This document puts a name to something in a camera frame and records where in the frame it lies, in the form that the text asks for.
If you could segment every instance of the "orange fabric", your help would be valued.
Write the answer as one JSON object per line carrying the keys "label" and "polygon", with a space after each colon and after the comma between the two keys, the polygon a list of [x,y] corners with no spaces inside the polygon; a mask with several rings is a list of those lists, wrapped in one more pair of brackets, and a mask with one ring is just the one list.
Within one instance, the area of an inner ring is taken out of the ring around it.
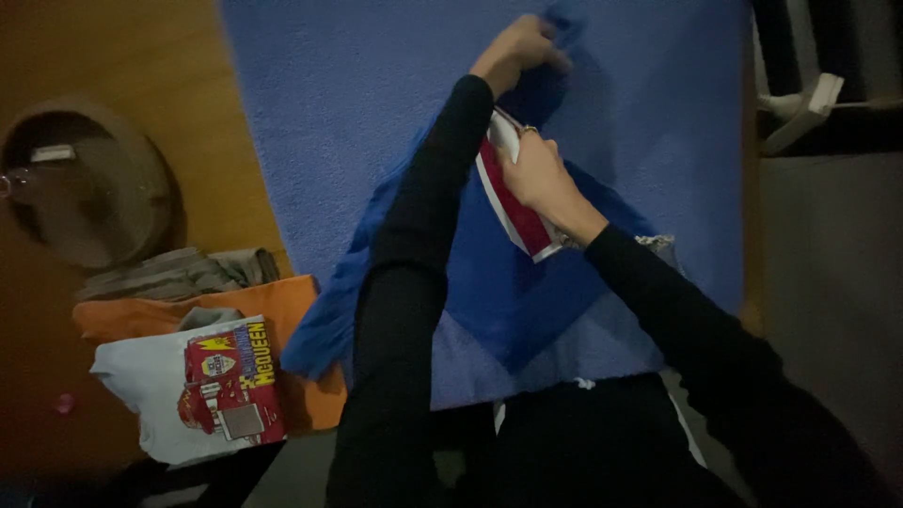
{"label": "orange fabric", "polygon": [[[245,317],[266,317],[266,330],[270,334],[274,356],[277,356],[316,296],[313,277],[299,276],[177,303],[138,298],[84,302],[72,310],[72,319],[81,328],[82,338],[100,345],[133,337],[171,334],[196,306],[231,307]],[[337,363],[319,381],[308,381],[279,371],[276,384],[290,435],[339,425],[348,393]]]}

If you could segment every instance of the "white fabric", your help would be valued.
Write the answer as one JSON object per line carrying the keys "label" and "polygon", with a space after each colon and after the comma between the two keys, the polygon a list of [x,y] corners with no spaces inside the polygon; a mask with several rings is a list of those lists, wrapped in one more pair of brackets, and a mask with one ring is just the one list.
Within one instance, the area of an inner ring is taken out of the ring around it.
{"label": "white fabric", "polygon": [[259,315],[175,334],[101,344],[90,372],[137,413],[139,444],[154,460],[180,464],[232,452],[247,447],[248,442],[228,441],[221,434],[188,428],[179,418],[178,401],[185,388],[185,346],[192,337],[263,320]]}

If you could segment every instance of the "black long-sleeve shirt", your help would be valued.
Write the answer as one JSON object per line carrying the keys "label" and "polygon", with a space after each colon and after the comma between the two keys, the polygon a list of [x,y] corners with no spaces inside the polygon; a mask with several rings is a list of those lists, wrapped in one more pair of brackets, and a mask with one ring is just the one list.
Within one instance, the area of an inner ring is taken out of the ring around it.
{"label": "black long-sleeve shirt", "polygon": [[[438,503],[428,419],[432,339],[445,304],[461,189],[492,108],[485,81],[459,80],[375,238],[358,301],[355,385],[339,426],[331,505]],[[788,382],[771,347],[744,332],[735,317],[613,226],[585,257],[681,373],[690,405],[732,452],[760,505],[897,505],[843,425]],[[685,454],[656,444],[655,427],[643,424],[642,404],[619,400],[623,385],[605,385],[612,394],[605,395],[611,404],[605,410],[613,414],[597,414],[591,423],[581,421],[580,412],[548,411],[521,422],[518,431],[531,436],[522,445],[534,450],[530,464],[512,467],[514,478],[498,466],[485,485],[487,503],[595,504],[604,497],[631,504],[741,505]],[[602,450],[587,450],[590,443]],[[540,470],[531,466],[550,462]],[[559,474],[569,471],[569,462],[600,471]],[[569,483],[584,473],[578,484]],[[563,484],[568,488],[562,490]]]}

